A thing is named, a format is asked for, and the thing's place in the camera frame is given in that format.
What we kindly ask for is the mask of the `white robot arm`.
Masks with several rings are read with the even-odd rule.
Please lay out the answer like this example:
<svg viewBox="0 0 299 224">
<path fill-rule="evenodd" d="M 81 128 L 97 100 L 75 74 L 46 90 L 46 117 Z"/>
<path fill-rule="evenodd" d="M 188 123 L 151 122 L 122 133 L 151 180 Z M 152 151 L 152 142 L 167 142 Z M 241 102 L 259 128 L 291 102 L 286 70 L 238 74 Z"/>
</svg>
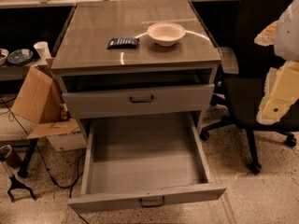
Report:
<svg viewBox="0 0 299 224">
<path fill-rule="evenodd" d="M 273 45 L 275 54 L 285 61 L 279 69 L 269 70 L 256 116 L 259 123 L 272 125 L 299 100 L 299 0 L 293 0 L 277 21 L 254 38 L 254 43 Z"/>
</svg>

